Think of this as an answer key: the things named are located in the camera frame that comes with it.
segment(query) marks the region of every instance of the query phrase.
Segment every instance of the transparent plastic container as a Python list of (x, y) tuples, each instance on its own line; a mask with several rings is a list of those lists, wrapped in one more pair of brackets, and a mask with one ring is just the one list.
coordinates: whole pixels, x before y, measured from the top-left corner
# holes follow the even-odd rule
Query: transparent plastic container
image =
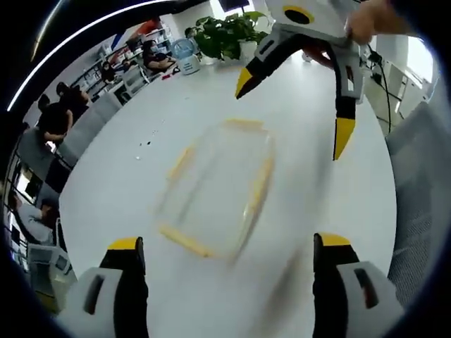
[(203, 257), (234, 259), (257, 221), (274, 167), (263, 123), (227, 120), (186, 148), (168, 174), (157, 224)]

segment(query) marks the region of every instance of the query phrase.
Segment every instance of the green plant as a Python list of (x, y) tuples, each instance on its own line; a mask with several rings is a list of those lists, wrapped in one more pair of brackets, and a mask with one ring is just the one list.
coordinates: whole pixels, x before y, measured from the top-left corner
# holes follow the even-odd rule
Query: green plant
[(259, 18), (266, 17), (260, 12), (233, 14), (219, 20), (207, 16), (196, 22), (191, 32), (202, 53), (210, 58), (224, 59), (225, 56), (239, 59), (240, 42), (255, 41), (257, 44), (267, 35), (257, 32), (255, 25)]

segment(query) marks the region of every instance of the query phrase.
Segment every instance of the window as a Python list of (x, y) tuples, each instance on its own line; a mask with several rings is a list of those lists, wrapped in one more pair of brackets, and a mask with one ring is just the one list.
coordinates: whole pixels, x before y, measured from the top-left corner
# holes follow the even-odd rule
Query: window
[[(249, 1), (249, 5), (245, 6), (244, 10), (246, 12), (255, 11), (252, 0), (248, 0), (248, 1)], [(211, 10), (213, 11), (213, 16), (217, 19), (224, 19), (228, 15), (232, 15), (235, 13), (239, 13), (239, 14), (242, 13), (241, 8), (236, 8), (236, 9), (233, 9), (231, 11), (224, 13), (223, 8), (219, 4), (219, 0), (210, 0), (210, 6), (211, 6)]]
[(407, 67), (421, 79), (432, 83), (433, 57), (431, 52), (424, 46), (423, 41), (417, 37), (409, 37)]

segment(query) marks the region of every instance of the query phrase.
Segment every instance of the round table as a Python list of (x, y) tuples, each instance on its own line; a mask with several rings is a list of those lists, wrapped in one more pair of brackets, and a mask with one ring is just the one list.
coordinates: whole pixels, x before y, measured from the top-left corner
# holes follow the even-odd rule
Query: round table
[[(393, 172), (367, 100), (332, 162), (335, 76), (293, 56), (239, 101), (238, 67), (157, 80), (94, 139), (60, 198), (75, 273), (120, 237), (142, 236), (147, 324), (161, 337), (308, 337), (314, 327), (313, 234), (348, 238), (385, 274), (395, 242)], [(153, 210), (183, 149), (227, 118), (264, 121), (276, 138), (266, 203), (238, 262), (199, 258), (160, 235)]]

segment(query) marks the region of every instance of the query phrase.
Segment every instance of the gray fabric chair back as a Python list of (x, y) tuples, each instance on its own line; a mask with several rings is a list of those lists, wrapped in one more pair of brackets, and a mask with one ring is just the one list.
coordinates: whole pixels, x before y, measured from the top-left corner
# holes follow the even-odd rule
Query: gray fabric chair back
[(130, 96), (136, 95), (145, 85), (148, 84), (147, 78), (141, 71), (141, 67), (136, 65), (129, 69), (128, 72), (122, 76), (127, 93)]
[(441, 94), (441, 103), (420, 103), (387, 138), (397, 199), (388, 277), (403, 306), (433, 268), (451, 224), (451, 110)]
[(35, 175), (45, 182), (54, 155), (44, 141), (39, 138), (37, 127), (26, 130), (18, 145), (18, 154), (23, 163), (28, 165)]
[(92, 105), (100, 118), (107, 123), (122, 108), (122, 104), (114, 93), (105, 93)]
[(97, 114), (95, 105), (91, 106), (69, 130), (58, 147), (59, 155), (68, 165), (74, 166), (104, 125), (104, 119)]

